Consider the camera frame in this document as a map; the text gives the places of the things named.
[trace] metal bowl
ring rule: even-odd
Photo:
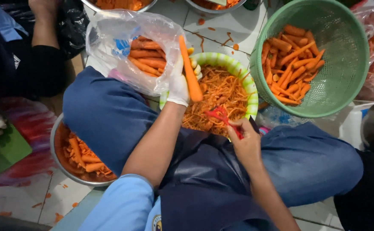
[[[97,176],[96,173],[88,173],[72,167],[64,156],[63,147],[68,146],[66,139],[69,137],[70,129],[63,124],[63,113],[57,118],[50,134],[50,151],[52,157],[60,170],[70,179],[82,185],[101,187],[110,185],[115,180]]]
[[[215,10],[215,9],[207,9],[203,8],[196,3],[192,2],[191,0],[185,0],[187,5],[190,9],[192,9],[195,13],[199,14],[201,17],[215,17],[219,16],[223,13],[230,13],[231,11],[239,8],[242,4],[245,3],[247,0],[241,0],[239,3],[237,3],[235,6],[228,8],[228,9],[222,9],[222,10]]]
[[[145,12],[147,11],[148,9],[150,9],[154,4],[156,4],[158,0],[153,0],[150,4],[148,4],[147,6],[139,9],[137,12]],[[96,0],[82,0],[82,3],[84,3],[86,6],[88,6],[89,8],[91,8],[93,11],[95,12],[100,12],[100,11],[103,11],[102,9],[100,9],[99,7],[97,7],[95,5],[96,3]]]

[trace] black plastic bag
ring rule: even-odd
[[[35,17],[27,1],[0,4],[0,7],[33,36]],[[57,40],[65,59],[78,55],[86,45],[86,29],[89,19],[80,0],[60,0],[57,17]]]

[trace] red peeler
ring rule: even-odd
[[[235,125],[231,125],[229,122],[228,122],[228,118],[227,118],[227,113],[225,111],[224,108],[222,107],[215,107],[214,109],[212,109],[211,111],[206,111],[205,112],[206,116],[208,117],[214,117],[216,119],[219,119],[221,121],[223,121],[226,125],[228,126],[231,126],[234,131],[236,132],[237,136],[238,136],[238,139],[244,139],[244,136],[241,134],[241,132],[238,130],[237,126]]]

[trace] jeans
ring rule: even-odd
[[[92,67],[78,74],[67,88],[63,113],[64,123],[116,175],[120,175],[128,156],[158,116],[133,88],[119,80],[105,78]],[[188,149],[189,139],[203,134],[206,133],[181,128],[174,157],[181,151],[178,146]],[[235,156],[232,144],[228,145],[230,155]],[[211,148],[203,144],[191,152],[209,156],[204,164],[214,166],[216,153],[210,153]],[[363,164],[356,150],[311,123],[272,129],[261,139],[261,153],[265,168],[288,207],[345,194],[363,175]],[[228,165],[239,170],[234,167],[237,163]],[[224,179],[234,181],[231,177]]]

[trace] person's left hand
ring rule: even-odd
[[[189,48],[187,50],[188,55],[191,55],[194,52],[194,48]],[[197,61],[193,58],[190,58],[191,66],[193,67],[194,74],[197,79],[203,77],[201,73],[201,67],[197,64]],[[190,102],[190,94],[188,92],[187,81],[183,73],[184,62],[181,55],[178,57],[178,60],[174,66],[174,70],[170,75],[169,80],[169,96],[167,101],[174,102],[176,104],[181,104],[188,106]]]

